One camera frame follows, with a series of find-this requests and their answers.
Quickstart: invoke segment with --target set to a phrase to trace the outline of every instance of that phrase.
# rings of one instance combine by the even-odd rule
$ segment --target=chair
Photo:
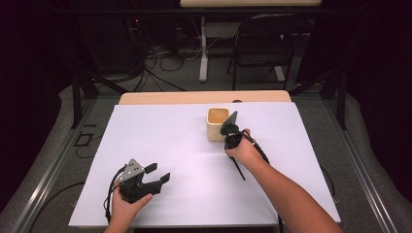
[[[232,89],[236,86],[238,67],[287,66],[283,89],[286,89],[294,54],[295,41],[307,26],[298,15],[263,14],[243,21],[235,36],[227,73],[233,65]]]

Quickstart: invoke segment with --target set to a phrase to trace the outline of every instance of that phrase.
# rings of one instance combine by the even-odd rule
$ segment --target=gray carpet
[[[160,63],[157,61],[153,71],[160,78],[186,90],[229,90],[231,89],[231,76],[225,73],[227,60],[227,57],[211,56],[207,83],[198,81],[200,62],[198,58],[185,60],[183,67],[174,72],[160,69]],[[173,70],[179,67],[180,60],[176,58],[163,59],[161,64],[163,69]],[[249,76],[245,74],[245,77],[242,78],[238,89],[280,88],[279,84],[252,83],[256,79],[252,80],[248,77],[262,77],[259,79],[263,82],[268,79],[273,80],[273,77],[258,70],[249,72],[251,72]],[[146,78],[145,83],[142,82],[143,84],[137,86],[140,91],[179,91],[156,78],[144,76],[143,79]],[[120,83],[120,85],[132,90],[136,87],[138,80],[139,78],[136,78]],[[107,86],[101,84],[97,84],[97,86],[101,95],[97,100],[83,101],[83,106],[89,106],[89,111],[85,111],[85,119],[76,130],[70,129],[73,120],[71,88],[68,87],[60,93],[62,107],[59,117],[32,169],[1,214],[1,232],[19,232],[16,229],[19,229],[17,222],[19,222],[21,214],[26,211],[25,208],[30,198],[56,159],[64,157],[61,159],[61,167],[55,171],[51,180],[51,189],[46,192],[49,198],[69,184],[86,180],[92,157],[100,143],[98,137],[103,135],[113,107],[120,98]],[[331,187],[331,183],[335,187],[336,208],[342,218],[341,226],[344,232],[383,232],[382,223],[377,219],[374,209],[370,205],[369,197],[365,195],[365,189],[357,176],[351,152],[343,141],[338,126],[336,126],[334,115],[330,113],[329,104],[333,105],[333,102],[322,101],[318,95],[312,94],[317,93],[317,91],[319,91],[319,87],[315,86],[306,92],[307,95],[293,97],[292,100],[301,113],[320,164],[330,174],[331,182],[327,177],[326,180],[329,187]],[[382,197],[382,202],[392,218],[397,232],[412,232],[411,204],[396,191],[385,171],[376,162],[368,145],[367,133],[364,129],[358,103],[351,96],[348,96],[346,119],[348,126],[346,133],[354,142],[356,152],[361,157],[367,173]],[[77,138],[81,133],[90,133],[95,140],[88,147],[73,147],[74,141],[67,140],[68,135],[75,134],[74,138]],[[33,232],[99,232],[98,229],[85,230],[67,226],[81,190],[82,186],[77,185],[62,192],[52,200],[36,220]]]

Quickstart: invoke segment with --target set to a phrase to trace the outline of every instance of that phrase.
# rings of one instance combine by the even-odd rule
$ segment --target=person
[[[246,132],[249,136],[251,135],[249,129],[246,129]],[[225,150],[225,153],[235,158],[251,172],[292,233],[342,232],[333,218],[305,189],[270,166],[245,137],[242,138],[237,148]],[[125,232],[136,214],[151,199],[152,195],[149,194],[129,204],[121,199],[120,189],[115,188],[112,220],[105,232]]]

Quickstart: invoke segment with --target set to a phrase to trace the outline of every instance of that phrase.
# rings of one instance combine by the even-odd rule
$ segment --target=white table
[[[318,7],[322,0],[181,0],[181,7],[184,8],[219,8],[219,7]],[[229,27],[230,32],[235,35],[236,27]],[[207,81],[208,54],[206,38],[209,35],[206,33],[205,17],[201,18],[201,42],[202,42],[202,57],[200,63],[199,81],[205,83]],[[281,74],[281,69],[276,69],[277,74]]]
[[[171,173],[169,183],[138,214],[133,227],[277,224],[276,211],[252,175],[240,166],[244,182],[225,155],[223,143],[207,140],[206,113],[210,107],[238,111],[237,124],[252,129],[272,166],[299,183],[340,221],[299,112],[287,92],[142,93],[142,101],[139,94],[125,94],[127,98],[115,107],[70,226],[107,225],[103,209],[107,189],[113,175],[130,158],[143,166],[158,163],[156,171],[145,175],[144,183]],[[198,103],[208,95],[215,97],[206,100],[207,104]],[[259,97],[266,102],[254,102]],[[273,102],[273,97],[284,102]],[[228,103],[233,99],[244,103]],[[176,104],[182,101],[190,104]]]

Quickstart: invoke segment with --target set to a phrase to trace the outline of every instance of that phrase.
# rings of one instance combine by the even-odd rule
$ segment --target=beige container
[[[210,108],[207,111],[207,139],[212,142],[223,142],[222,124],[229,118],[229,109]]]

